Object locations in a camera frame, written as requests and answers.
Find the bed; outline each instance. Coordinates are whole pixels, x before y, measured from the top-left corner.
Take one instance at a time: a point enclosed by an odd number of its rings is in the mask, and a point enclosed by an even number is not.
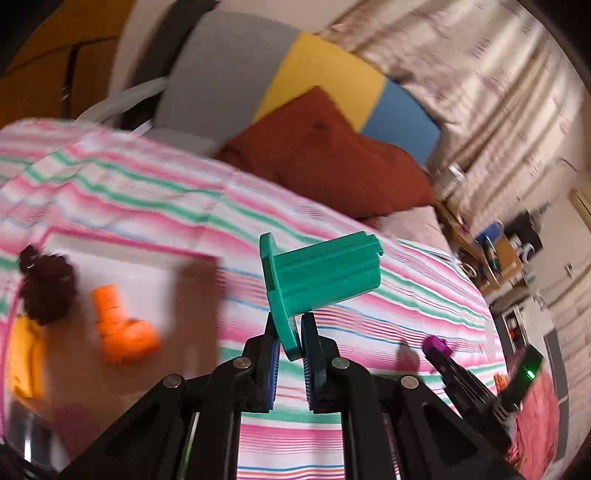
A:
[[[4,348],[18,304],[17,255],[51,227],[217,257],[219,362],[265,326],[260,234],[272,232],[289,250],[366,230],[384,248],[382,284],[318,311],[320,333],[372,372],[417,373],[448,404],[421,352],[425,336],[445,338],[456,361],[489,387],[494,373],[506,372],[487,305],[447,253],[386,238],[233,167],[127,132],[31,119],[0,132],[0,178]],[[343,478],[340,417],[309,412],[301,361],[282,354],[275,410],[244,415],[238,477]]]

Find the wooden table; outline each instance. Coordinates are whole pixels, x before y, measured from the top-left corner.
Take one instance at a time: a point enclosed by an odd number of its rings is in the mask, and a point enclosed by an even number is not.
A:
[[[464,249],[471,257],[473,257],[478,264],[484,270],[486,279],[490,286],[494,290],[501,286],[501,282],[495,273],[492,271],[490,265],[486,260],[486,255],[482,247],[476,242],[470,232],[466,232],[460,225],[460,222],[452,215],[448,208],[442,203],[437,202],[435,204],[435,210],[437,211],[437,217],[441,220],[444,226],[444,234],[446,235],[447,241],[453,249],[453,244],[458,245]]]
[[[484,296],[490,295],[500,288],[500,286],[506,284],[512,278],[515,278],[523,267],[521,259],[517,253],[515,253],[513,246],[505,235],[501,235],[501,237],[495,242],[495,249],[496,253],[499,255],[499,262],[501,263],[501,273],[495,275],[499,286],[494,286],[488,281],[483,282],[482,284],[477,283],[476,286]]]

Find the purple cap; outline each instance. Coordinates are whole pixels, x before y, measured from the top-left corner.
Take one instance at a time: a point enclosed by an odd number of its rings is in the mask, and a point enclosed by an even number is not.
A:
[[[441,340],[435,335],[431,335],[423,340],[423,353],[427,354],[429,349],[436,348],[441,354],[447,358],[451,357],[453,350],[447,346],[445,340]]]

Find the teal plastic spool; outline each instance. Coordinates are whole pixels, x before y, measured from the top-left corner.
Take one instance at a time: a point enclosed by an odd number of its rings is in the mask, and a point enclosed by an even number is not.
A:
[[[375,235],[357,232],[280,254],[271,233],[259,239],[269,308],[291,361],[302,357],[296,315],[367,293],[381,282]]]

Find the white tray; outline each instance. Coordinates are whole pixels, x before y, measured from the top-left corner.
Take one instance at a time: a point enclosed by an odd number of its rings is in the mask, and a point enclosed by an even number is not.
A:
[[[31,403],[36,413],[52,421],[55,409],[81,404],[102,432],[166,375],[192,378],[215,368],[215,258],[57,229],[40,247],[44,254],[67,255],[79,295],[68,318],[43,328],[44,398]],[[158,352],[128,364],[105,362],[91,292],[107,284],[118,286],[130,318],[157,328]],[[7,387],[4,394],[7,413],[12,394]]]

